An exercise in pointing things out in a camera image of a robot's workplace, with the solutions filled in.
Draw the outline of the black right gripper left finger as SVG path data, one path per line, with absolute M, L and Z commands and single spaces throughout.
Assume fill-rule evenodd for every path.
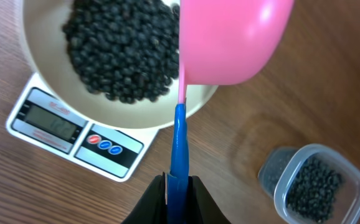
M 122 224 L 167 224 L 166 174 L 157 175 Z

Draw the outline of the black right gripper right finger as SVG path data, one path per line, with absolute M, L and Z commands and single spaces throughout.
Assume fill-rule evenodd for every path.
M 188 178 L 186 197 L 187 224 L 230 224 L 202 180 L 194 175 Z

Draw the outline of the pink scoop with blue handle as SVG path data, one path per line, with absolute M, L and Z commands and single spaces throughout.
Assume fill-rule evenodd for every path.
M 182 0 L 179 87 L 167 178 L 169 223 L 184 223 L 189 175 L 186 90 L 189 85 L 236 85 L 273 55 L 293 0 Z

